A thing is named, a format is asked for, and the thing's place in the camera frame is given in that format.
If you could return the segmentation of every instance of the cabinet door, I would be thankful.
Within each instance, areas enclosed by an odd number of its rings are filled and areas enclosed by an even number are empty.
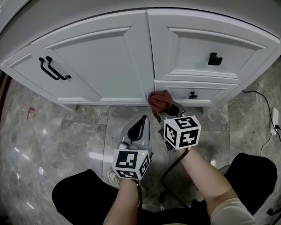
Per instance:
[[[158,80],[239,84],[279,44],[253,25],[203,11],[152,9],[148,19]]]
[[[146,11],[76,22],[33,45],[54,50],[98,94],[100,104],[147,104],[154,90]]]
[[[63,77],[69,75],[67,80],[54,80],[41,69],[39,58],[43,58],[44,68],[58,78],[49,68],[46,56],[52,58],[51,67]],[[38,87],[52,94],[60,103],[79,103],[96,101],[96,93],[54,52],[45,49],[26,47],[12,56],[4,64],[13,69]]]

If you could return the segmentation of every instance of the black drawer pull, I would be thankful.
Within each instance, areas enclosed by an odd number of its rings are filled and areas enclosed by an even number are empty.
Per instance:
[[[195,95],[195,92],[191,92],[191,95],[188,97],[188,99],[196,99],[198,96]]]
[[[52,68],[51,66],[51,61],[52,61],[52,58],[49,57],[49,56],[46,56],[46,60],[48,61],[48,68],[60,79],[62,80],[66,80],[66,79],[70,79],[71,76],[70,75],[66,75],[66,77],[63,77],[58,71],[56,71],[54,68]]]
[[[58,80],[59,77],[54,77],[46,68],[44,68],[44,62],[45,60],[43,58],[39,58],[39,61],[41,62],[41,69],[46,73],[48,74],[51,78],[53,78],[54,80]]]
[[[217,57],[216,52],[212,52],[209,57],[208,65],[219,66],[223,60],[222,57]]]

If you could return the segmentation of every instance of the sneaker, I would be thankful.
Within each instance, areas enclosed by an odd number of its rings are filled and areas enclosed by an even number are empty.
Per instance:
[[[108,173],[108,179],[116,188],[120,187],[122,179],[119,178],[114,171]]]

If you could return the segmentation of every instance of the drawer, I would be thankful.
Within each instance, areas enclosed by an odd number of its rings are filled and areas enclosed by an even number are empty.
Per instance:
[[[218,82],[155,80],[155,90],[168,90],[173,99],[184,106],[213,106],[237,86]]]
[[[204,11],[148,10],[155,79],[241,84],[279,44],[272,34]]]

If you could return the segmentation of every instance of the forearm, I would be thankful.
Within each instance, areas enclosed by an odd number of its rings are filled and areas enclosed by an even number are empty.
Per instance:
[[[123,179],[116,200],[103,225],[135,225],[137,220],[138,190],[132,180]]]
[[[205,199],[209,215],[223,201],[237,197],[227,179],[194,148],[182,159],[182,164]]]

